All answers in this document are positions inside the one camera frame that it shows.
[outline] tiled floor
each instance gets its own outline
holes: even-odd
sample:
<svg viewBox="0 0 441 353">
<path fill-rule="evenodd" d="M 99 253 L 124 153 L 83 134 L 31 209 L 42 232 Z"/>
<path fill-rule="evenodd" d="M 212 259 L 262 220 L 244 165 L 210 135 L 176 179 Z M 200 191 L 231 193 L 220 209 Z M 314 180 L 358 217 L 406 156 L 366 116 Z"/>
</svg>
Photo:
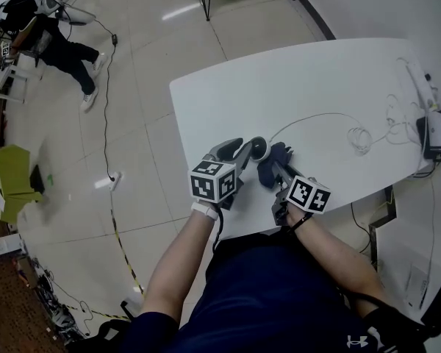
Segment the tiled floor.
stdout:
<svg viewBox="0 0 441 353">
<path fill-rule="evenodd" d="M 119 38 L 110 69 L 107 155 L 110 170 L 123 174 L 113 194 L 115 217 L 142 286 L 147 286 L 158 259 L 190 214 L 187 165 L 170 81 L 236 57 L 323 39 L 298 2 L 212 0 L 210 22 L 197 2 L 78 0 L 75 4 L 95 13 Z M 192 9 L 176 15 L 183 7 Z M 68 26 L 62 31 L 67 33 Z M 108 33 L 97 23 L 74 27 L 71 40 L 112 50 Z M 79 111 L 82 95 L 77 83 L 55 68 L 43 70 L 41 81 L 29 82 L 26 104 L 7 107 L 7 143 L 31 151 L 47 188 L 43 203 L 26 206 L 19 229 L 31 254 L 53 271 L 67 292 L 94 310 L 121 314 L 121 301 L 126 297 L 140 301 L 140 295 L 113 234 L 109 191 L 98 187 L 107 176 L 106 71 L 98 79 L 101 91 L 95 106 L 84 114 Z M 371 206 L 377 202 L 376 198 L 367 201 Z M 366 224 L 369 215 L 363 217 L 359 205 L 356 211 Z M 349 209 L 327 215 L 326 223 L 355 247 L 367 242 L 352 224 Z M 208 247 L 186 300 L 183 321 L 202 293 L 209 254 Z M 57 292 L 63 302 L 76 306 Z M 74 315 L 85 331 L 86 315 L 79 311 Z M 96 316 L 88 322 L 92 333 L 102 320 Z"/>
</svg>

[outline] black and white marker cube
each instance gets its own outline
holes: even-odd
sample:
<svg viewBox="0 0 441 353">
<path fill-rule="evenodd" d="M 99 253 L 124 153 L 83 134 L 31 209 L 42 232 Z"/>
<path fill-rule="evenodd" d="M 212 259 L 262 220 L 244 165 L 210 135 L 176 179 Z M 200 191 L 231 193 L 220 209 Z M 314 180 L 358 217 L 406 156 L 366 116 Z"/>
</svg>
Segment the black and white marker cube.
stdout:
<svg viewBox="0 0 441 353">
<path fill-rule="evenodd" d="M 295 176 L 286 200 L 306 212 L 323 214 L 330 195 L 330 190 L 319 182 Z"/>
<path fill-rule="evenodd" d="M 188 171 L 191 196 L 207 202 L 219 203 L 237 190 L 237 166 L 202 160 Z"/>
</svg>

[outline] white sneaker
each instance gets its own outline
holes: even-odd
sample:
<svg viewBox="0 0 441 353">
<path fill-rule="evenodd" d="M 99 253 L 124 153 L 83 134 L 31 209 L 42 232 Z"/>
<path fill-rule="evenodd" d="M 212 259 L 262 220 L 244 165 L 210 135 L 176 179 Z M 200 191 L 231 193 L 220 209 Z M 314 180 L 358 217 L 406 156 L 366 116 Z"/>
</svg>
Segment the white sneaker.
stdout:
<svg viewBox="0 0 441 353">
<path fill-rule="evenodd" d="M 93 106 L 93 102 L 95 101 L 97 95 L 98 95 L 97 87 L 95 87 L 93 93 L 83 95 L 83 102 L 80 105 L 80 111 L 86 113 Z"/>
<path fill-rule="evenodd" d="M 98 55 L 95 62 L 92 64 L 93 78 L 96 78 L 99 75 L 101 69 L 103 68 L 103 65 L 107 60 L 108 60 L 108 56 L 106 54 L 101 53 L 100 55 Z"/>
</svg>

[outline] person's arm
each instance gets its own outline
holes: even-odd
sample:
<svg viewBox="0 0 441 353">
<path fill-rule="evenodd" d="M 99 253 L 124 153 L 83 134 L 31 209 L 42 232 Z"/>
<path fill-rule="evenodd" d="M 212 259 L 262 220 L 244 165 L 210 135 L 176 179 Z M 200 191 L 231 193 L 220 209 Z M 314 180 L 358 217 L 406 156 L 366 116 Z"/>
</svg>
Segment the person's arm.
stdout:
<svg viewBox="0 0 441 353">
<path fill-rule="evenodd" d="M 158 312 L 180 321 L 183 302 L 198 273 L 214 220 L 197 210 L 191 212 L 182 231 L 155 268 L 146 292 L 142 313 Z"/>
<path fill-rule="evenodd" d="M 293 226 L 304 217 L 304 212 L 288 204 L 287 223 Z M 373 266 L 356 250 L 324 229 L 310 218 L 295 230 L 295 235 L 321 267 L 343 289 L 363 293 L 388 303 L 378 274 Z M 370 302 L 356 300 L 358 314 L 365 317 L 377 306 Z"/>
<path fill-rule="evenodd" d="M 18 53 L 18 51 L 21 47 L 21 44 L 23 44 L 23 42 L 26 40 L 29 33 L 31 32 L 33 26 L 36 24 L 36 20 L 37 20 L 37 18 L 34 17 L 22 31 L 20 30 L 20 32 L 18 33 L 18 35 L 16 36 L 16 38 L 12 42 L 11 51 L 10 51 L 10 54 L 12 56 L 14 56 Z"/>
</svg>

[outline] wristband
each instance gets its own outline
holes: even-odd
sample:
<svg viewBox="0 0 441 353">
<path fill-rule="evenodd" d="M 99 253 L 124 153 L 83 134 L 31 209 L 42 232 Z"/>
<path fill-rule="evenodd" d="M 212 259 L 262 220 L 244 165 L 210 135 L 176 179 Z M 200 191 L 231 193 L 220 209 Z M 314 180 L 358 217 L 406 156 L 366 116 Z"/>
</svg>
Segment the wristband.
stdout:
<svg viewBox="0 0 441 353">
<path fill-rule="evenodd" d="M 311 218 L 314 215 L 312 212 L 307 212 L 303 218 L 301 218 L 299 221 L 297 221 L 293 227 L 290 228 L 290 232 L 294 232 L 300 225 L 302 225 L 305 221 L 307 221 L 309 218 Z"/>
<path fill-rule="evenodd" d="M 197 210 L 198 212 L 205 214 L 207 217 L 212 218 L 214 221 L 217 221 L 219 218 L 219 213 L 217 213 L 211 207 L 199 204 L 198 202 L 193 202 L 193 205 L 191 205 L 191 210 Z"/>
</svg>

